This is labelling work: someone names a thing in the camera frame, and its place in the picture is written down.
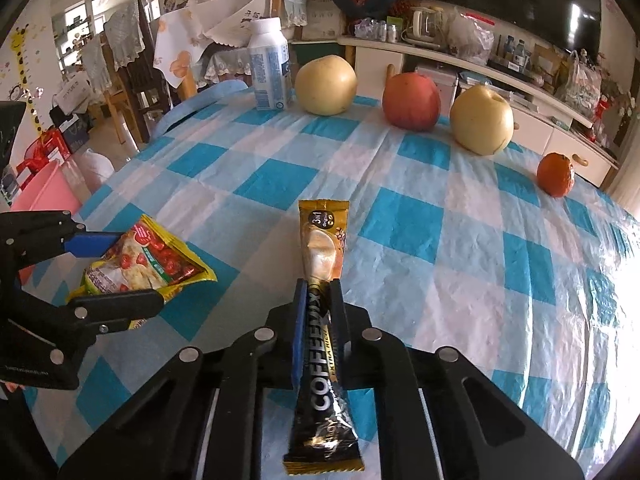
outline yellow snack package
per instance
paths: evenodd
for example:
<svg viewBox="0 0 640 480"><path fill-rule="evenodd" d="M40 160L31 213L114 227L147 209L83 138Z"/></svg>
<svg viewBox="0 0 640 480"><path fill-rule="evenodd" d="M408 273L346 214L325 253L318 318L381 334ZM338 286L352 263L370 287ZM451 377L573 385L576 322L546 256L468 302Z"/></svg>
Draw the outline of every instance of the yellow snack package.
<svg viewBox="0 0 640 480"><path fill-rule="evenodd" d="M216 274L179 238L147 215L84 271L79 288L69 298L153 288L166 303L184 286L217 281ZM132 321L129 329L144 320Z"/></svg>
<svg viewBox="0 0 640 480"><path fill-rule="evenodd" d="M300 200L300 242L306 290L302 376L282 463L289 475L363 471L358 435L340 384L329 304L329 282L340 278L349 202Z"/></svg>

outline white plastic bottle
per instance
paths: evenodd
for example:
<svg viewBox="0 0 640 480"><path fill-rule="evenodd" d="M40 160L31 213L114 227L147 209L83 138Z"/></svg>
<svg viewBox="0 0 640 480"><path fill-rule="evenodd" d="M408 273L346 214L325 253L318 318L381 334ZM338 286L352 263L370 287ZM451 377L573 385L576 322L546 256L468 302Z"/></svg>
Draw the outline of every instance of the white plastic bottle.
<svg viewBox="0 0 640 480"><path fill-rule="evenodd" d="M251 22L251 77L258 110L283 110L291 104L289 45L279 18Z"/></svg>

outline drawer knob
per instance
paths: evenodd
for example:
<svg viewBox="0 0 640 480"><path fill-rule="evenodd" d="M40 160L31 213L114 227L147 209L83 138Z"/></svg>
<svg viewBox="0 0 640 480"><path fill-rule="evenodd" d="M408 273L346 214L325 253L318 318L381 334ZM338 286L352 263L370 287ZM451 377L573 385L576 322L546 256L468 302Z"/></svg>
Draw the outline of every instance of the drawer knob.
<svg viewBox="0 0 640 480"><path fill-rule="evenodd" d="M575 153L571 158L581 166L584 166L585 168L589 165L589 161L586 158L582 158L580 155L577 155Z"/></svg>
<svg viewBox="0 0 640 480"><path fill-rule="evenodd" d="M386 78L385 83L388 82L393 76L396 75L396 66L392 63L389 63L386 66Z"/></svg>

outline checkered tablecloth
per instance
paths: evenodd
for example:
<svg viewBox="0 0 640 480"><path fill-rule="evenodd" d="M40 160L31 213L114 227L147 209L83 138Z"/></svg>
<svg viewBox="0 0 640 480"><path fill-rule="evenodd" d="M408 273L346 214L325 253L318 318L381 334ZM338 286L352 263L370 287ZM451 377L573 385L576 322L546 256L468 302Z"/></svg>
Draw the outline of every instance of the checkered tablecloth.
<svg viewBox="0 0 640 480"><path fill-rule="evenodd" d="M550 198L534 183L539 156L516 144L475 156L448 126L406 134L365 98L335 117L254 103L245 91L199 111L82 208L91 230L155 217L218 282L98 338L77 391L27 390L58 462L180 348L228 346L290 301L302 275L298 200L333 198L351 201L346 300L415 348L457 347L592 476L640 413L638 224L579 177ZM87 263L41 264L28 290L62 304ZM372 391L350 398L367 470L341 478L378 478ZM294 402L267 394L264 478L285 476Z"/></svg>

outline small orange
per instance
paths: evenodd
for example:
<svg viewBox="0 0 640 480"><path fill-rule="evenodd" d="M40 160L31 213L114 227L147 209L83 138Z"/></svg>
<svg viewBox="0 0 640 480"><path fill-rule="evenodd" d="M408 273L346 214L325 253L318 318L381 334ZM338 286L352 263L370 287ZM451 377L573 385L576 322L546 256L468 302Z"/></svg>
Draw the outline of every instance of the small orange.
<svg viewBox="0 0 640 480"><path fill-rule="evenodd" d="M560 198L574 186L574 165L561 153L547 153L538 164L536 176L540 189Z"/></svg>

